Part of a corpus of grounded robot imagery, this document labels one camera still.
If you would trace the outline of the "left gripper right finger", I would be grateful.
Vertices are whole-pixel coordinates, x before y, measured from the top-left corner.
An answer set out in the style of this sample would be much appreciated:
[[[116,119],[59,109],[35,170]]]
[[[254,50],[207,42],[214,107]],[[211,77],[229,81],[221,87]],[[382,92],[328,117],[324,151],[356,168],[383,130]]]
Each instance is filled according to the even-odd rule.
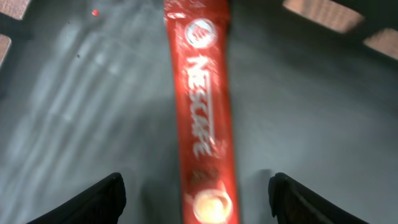
[[[278,224],[368,224],[285,173],[269,179],[268,194]]]

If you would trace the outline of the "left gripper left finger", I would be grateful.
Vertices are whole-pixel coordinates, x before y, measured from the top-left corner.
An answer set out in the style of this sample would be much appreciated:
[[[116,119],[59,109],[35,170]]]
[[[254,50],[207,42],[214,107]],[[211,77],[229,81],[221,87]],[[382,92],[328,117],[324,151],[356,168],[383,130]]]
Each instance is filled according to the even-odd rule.
[[[114,172],[29,224],[117,223],[126,206],[122,175]]]

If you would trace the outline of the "red Nescafe stick sachet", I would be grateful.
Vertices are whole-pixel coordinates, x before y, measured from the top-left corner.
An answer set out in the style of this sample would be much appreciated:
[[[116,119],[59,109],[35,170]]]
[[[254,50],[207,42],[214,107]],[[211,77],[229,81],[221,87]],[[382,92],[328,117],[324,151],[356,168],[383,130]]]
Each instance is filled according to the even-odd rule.
[[[226,44],[227,0],[165,0],[184,223],[239,223]]]

